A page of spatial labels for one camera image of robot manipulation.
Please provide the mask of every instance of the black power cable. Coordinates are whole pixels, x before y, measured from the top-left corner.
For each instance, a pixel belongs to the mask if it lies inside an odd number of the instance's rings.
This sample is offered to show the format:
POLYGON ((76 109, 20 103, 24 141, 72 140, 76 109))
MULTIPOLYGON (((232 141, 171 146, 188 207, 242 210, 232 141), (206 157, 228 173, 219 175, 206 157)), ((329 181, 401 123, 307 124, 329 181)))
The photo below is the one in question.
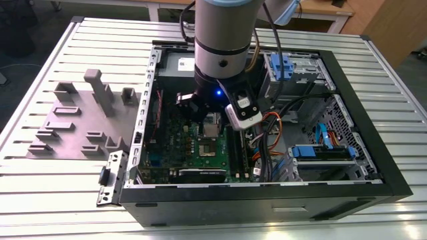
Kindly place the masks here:
POLYGON ((190 3, 190 5, 184 8, 184 10, 180 12, 180 15, 179 15, 180 35, 184 41, 191 44, 195 43, 195 38, 186 35, 183 16, 195 5, 196 5, 196 1, 192 1, 192 3, 190 3))
POLYGON ((283 90, 286 67, 285 67, 285 64, 283 64, 282 45, 281 45, 281 39, 279 39, 279 34, 278 34, 275 22, 274 22, 271 14, 270 14, 270 11, 269 11, 266 3, 262 4, 262 7, 265 8, 265 12, 266 12, 267 19, 269 19, 269 22, 270 22, 270 27, 273 29, 275 43, 278 45, 278 54, 279 54, 279 61, 281 61, 279 87, 278 87, 278 90, 275 91, 274 96, 271 98, 271 102, 273 102, 273 104, 275 104, 275 102, 277 102, 277 100, 278 100, 278 98, 281 96, 282 90, 283 90))
MULTIPOLYGON (((333 96, 333 92, 325 92, 325 93, 315 93, 315 94, 309 94, 309 95, 303 95, 298 98, 295 98, 293 101, 290 101, 285 107, 281 109, 279 111, 279 116, 281 118, 287 114, 287 112, 291 110, 291 108, 295 106, 295 104, 298 104, 301 101, 305 101, 306 99, 311 99, 311 98, 329 98, 333 96)), ((261 143, 259 143, 259 153, 261 153, 261 162, 262 162, 262 166, 261 166, 261 172, 262 174, 267 172, 271 172, 270 168, 273 165, 273 159, 270 156, 270 151, 269 151, 269 133, 271 132, 271 130, 274 129, 274 125, 275 125, 275 120, 273 120, 267 126, 267 129, 263 132, 263 136, 261 138, 261 143)), ((273 180, 273 172, 270 173, 270 175, 267 175, 266 178, 262 178, 261 180, 266 180, 266 182, 270 182, 273 180)))
POLYGON ((303 17, 303 5, 302 5, 302 2, 299 1, 298 2, 299 4, 299 13, 298 13, 298 18, 301 19, 303 17))

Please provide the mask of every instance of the motherboard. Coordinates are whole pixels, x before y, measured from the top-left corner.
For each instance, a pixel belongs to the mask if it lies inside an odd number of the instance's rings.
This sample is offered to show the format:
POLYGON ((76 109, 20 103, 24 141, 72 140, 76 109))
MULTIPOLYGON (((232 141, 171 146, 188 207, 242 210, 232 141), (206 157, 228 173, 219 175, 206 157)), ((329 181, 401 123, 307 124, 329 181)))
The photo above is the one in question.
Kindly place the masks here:
POLYGON ((143 184, 251 182, 246 149, 234 148, 236 132, 220 128, 220 114, 208 113, 203 123, 188 121, 179 109, 163 98, 160 115, 146 138, 146 156, 139 162, 143 184), (234 157, 242 151, 242 157, 234 157))

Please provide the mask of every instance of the aluminum extrusion table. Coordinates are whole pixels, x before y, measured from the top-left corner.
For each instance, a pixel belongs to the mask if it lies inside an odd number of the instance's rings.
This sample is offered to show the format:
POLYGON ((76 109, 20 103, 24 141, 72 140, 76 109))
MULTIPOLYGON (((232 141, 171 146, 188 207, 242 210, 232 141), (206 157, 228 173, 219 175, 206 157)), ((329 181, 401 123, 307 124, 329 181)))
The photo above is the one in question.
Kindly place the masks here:
MULTIPOLYGON (((90 90, 83 75, 96 68, 112 91, 140 92, 152 40, 182 41, 182 34, 175 23, 82 19, 70 24, 0 135, 0 238, 427 239, 427 114, 373 43, 355 35, 279 32, 283 47, 334 52, 411 197, 337 221, 166 228, 143 228, 122 207, 96 208, 106 161, 26 159, 56 100, 52 90, 58 82, 90 90)), ((262 45, 275 45, 271 30, 258 35, 262 45)))

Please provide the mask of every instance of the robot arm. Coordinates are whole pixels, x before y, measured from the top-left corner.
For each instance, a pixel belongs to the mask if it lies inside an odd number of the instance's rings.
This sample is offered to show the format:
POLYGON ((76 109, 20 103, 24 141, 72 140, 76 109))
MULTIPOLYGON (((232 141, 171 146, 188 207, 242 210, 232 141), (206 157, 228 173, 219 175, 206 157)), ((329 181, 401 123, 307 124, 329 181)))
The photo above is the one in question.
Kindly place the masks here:
POLYGON ((208 112, 226 113, 236 131, 251 127, 263 118, 244 71, 263 3, 265 0, 198 0, 195 4, 198 87, 194 94, 179 95, 176 103, 186 106, 183 112, 199 123, 208 112))

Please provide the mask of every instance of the green circuit board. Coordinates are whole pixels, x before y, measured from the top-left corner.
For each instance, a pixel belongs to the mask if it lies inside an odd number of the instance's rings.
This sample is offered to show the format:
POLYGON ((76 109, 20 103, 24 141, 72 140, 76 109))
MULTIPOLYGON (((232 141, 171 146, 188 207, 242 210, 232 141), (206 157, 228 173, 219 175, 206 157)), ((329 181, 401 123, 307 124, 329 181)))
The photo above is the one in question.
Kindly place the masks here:
POLYGON ((163 114, 164 129, 148 144, 146 159, 139 164, 144 184, 168 184, 170 175, 179 169, 220 169, 227 171, 226 182, 250 182, 246 174, 231 174, 227 129, 216 137, 204 137, 203 125, 186 120, 176 111, 163 114))

